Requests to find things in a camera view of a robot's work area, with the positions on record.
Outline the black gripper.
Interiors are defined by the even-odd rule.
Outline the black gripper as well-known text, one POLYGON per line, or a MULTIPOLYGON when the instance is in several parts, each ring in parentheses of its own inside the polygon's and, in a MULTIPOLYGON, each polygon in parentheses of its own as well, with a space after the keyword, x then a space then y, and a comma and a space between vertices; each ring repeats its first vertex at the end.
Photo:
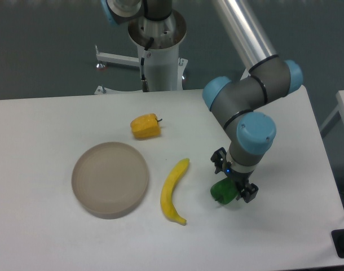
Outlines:
POLYGON ((239 164, 223 147, 217 149, 210 158, 215 167, 215 174, 224 172, 230 178, 238 190, 236 200, 242 199, 245 203, 255 199, 258 193, 258 186, 249 183, 249 177, 255 170, 255 165, 239 164))

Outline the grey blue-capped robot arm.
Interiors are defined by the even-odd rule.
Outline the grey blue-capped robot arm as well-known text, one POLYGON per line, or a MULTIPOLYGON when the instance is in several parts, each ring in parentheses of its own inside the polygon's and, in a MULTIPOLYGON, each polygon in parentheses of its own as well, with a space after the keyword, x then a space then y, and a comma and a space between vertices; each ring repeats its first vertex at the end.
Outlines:
MULTIPOLYGON (((137 66, 142 90, 176 90, 181 84, 180 59, 169 56, 186 36, 186 22, 171 1, 102 1, 112 25, 128 24, 138 48, 137 66)), ((258 192, 249 178, 276 135, 273 120, 258 112, 298 90, 303 83, 299 65, 281 60, 247 1, 214 1, 213 6, 242 60, 247 77, 233 82, 226 76, 211 80, 202 97, 231 143, 216 150, 211 161, 226 177, 210 189, 220 204, 242 199, 250 202, 258 192)))

